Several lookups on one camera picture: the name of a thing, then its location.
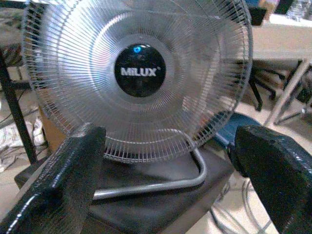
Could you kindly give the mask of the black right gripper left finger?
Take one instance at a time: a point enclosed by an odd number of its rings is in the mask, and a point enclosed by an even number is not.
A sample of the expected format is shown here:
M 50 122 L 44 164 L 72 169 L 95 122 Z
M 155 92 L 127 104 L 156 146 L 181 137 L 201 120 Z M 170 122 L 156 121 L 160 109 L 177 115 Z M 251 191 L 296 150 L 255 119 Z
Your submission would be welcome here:
M 106 130 L 85 123 L 30 176 L 0 219 L 2 234 L 79 234 L 100 175 Z

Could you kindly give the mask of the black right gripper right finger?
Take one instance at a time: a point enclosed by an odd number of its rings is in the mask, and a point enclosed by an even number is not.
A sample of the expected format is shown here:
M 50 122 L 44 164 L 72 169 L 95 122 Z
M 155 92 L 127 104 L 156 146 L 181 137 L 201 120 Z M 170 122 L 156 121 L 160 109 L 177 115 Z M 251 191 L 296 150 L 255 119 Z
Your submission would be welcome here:
M 239 126 L 229 158 L 251 180 L 279 233 L 312 232 L 312 156 L 293 138 L 264 126 Z

